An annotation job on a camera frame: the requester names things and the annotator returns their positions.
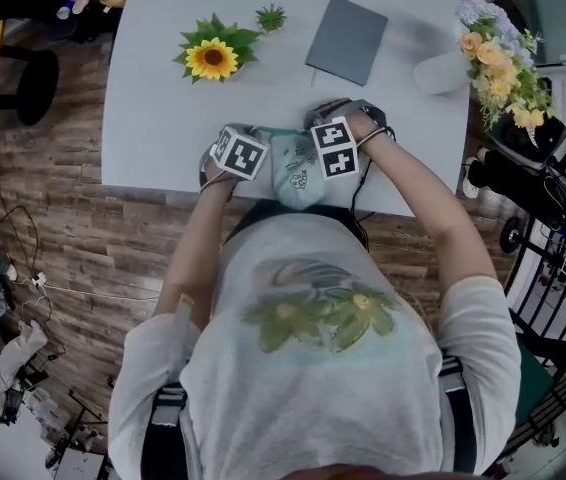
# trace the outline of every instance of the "wooden floor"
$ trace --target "wooden floor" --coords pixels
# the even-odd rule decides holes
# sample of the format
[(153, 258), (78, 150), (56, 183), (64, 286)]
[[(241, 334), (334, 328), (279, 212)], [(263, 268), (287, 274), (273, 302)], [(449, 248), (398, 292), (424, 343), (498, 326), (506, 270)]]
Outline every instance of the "wooden floor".
[[(101, 122), (110, 46), (108, 36), (91, 44), (52, 47), (59, 57), (59, 87), (52, 108), (38, 125), (24, 127), (14, 113), (0, 112), (0, 188), (8, 209), (23, 205), (31, 214), (39, 238), (33, 270), (45, 272), (49, 285), (156, 297), (195, 197), (101, 185)], [(0, 92), (14, 86), (19, 72), (15, 64), (1, 62)], [(480, 123), (472, 116), (472, 137), (480, 138)], [(473, 138), (467, 144), (476, 149)], [(498, 236), (516, 207), (489, 191), (477, 200), (464, 200), (464, 205), (505, 281), (514, 257), (500, 252)], [(230, 204), (225, 234), (249, 207), (245, 200)], [(0, 199), (0, 218), (4, 214)], [(36, 232), (22, 210), (15, 210), (12, 217), (27, 259), (7, 220), (0, 223), (0, 247), (16, 265), (21, 281), (31, 276)], [(437, 262), (423, 228), (413, 218), (382, 215), (366, 220), (365, 227), (379, 268), (436, 325)], [(117, 376), (125, 335), (148, 317), (154, 304), (51, 289), (47, 295), (51, 306), (45, 299), (35, 304), (39, 294), (30, 283), (17, 286), (19, 304), (6, 323), (15, 329), (20, 318), (46, 322), (52, 339), (44, 355), (63, 347), (67, 353), (45, 365), (51, 378), (44, 387), (70, 413), (76, 414), (79, 407), (68, 398), (68, 389), (107, 418), (107, 380)]]

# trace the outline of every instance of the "white t-shirt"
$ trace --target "white t-shirt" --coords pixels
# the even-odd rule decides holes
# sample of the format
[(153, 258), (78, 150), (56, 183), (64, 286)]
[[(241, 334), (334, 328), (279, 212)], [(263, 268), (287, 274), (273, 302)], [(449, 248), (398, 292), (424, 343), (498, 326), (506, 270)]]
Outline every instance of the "white t-shirt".
[(472, 404), (476, 472), (515, 421), (520, 355), (501, 285), (454, 285), (438, 343), (337, 221), (284, 215), (222, 250), (214, 317), (184, 365), (187, 319), (162, 315), (128, 334), (110, 407), (110, 456), (140, 478), (155, 392), (179, 378), (204, 480), (277, 480), (335, 463), (388, 473), (450, 470), (452, 415), (441, 350), (457, 356)]

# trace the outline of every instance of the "flower bouquet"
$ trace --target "flower bouquet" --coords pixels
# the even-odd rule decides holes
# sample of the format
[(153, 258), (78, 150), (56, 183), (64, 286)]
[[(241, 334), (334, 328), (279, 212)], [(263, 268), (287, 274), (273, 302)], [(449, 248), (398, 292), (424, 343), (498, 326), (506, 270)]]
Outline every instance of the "flower bouquet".
[(485, 0), (463, 0), (456, 10), (455, 33), (470, 62), (470, 77), (481, 103), (486, 128), (503, 112), (526, 128), (534, 144), (534, 129), (544, 113), (554, 115), (552, 98), (539, 80), (532, 54), (538, 37), (512, 25), (503, 9)]
[(258, 32), (238, 28), (236, 23), (226, 27), (216, 14), (196, 24), (196, 32), (181, 32), (188, 42), (179, 45), (183, 51), (174, 59), (185, 65), (183, 78), (191, 76), (193, 84), (201, 78), (224, 82), (246, 62), (258, 60), (251, 48)]

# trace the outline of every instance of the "person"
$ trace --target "person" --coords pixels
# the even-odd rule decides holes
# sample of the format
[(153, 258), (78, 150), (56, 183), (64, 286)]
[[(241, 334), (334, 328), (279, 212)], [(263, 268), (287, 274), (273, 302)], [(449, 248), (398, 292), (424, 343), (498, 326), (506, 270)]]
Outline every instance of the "person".
[(0, 421), (3, 417), (7, 391), (14, 385), (16, 375), (41, 348), (47, 344), (47, 336), (35, 320), (27, 325), (19, 323), (20, 334), (11, 340), (0, 354)]
[[(377, 129), (360, 111), (347, 120), (358, 142)], [(362, 149), (432, 239), (443, 293), (438, 334), (336, 215), (248, 214), (249, 225), (219, 252), (236, 182), (221, 176), (200, 195), (153, 316), (126, 337), (109, 413), (109, 454), (123, 480), (141, 478), (154, 397), (175, 380), (188, 395), (179, 421), (189, 478), (450, 472), (443, 352), (463, 367), (472, 470), (498, 457), (514, 428), (520, 353), (487, 249), (454, 194), (387, 133)], [(213, 179), (218, 171), (207, 165)]]

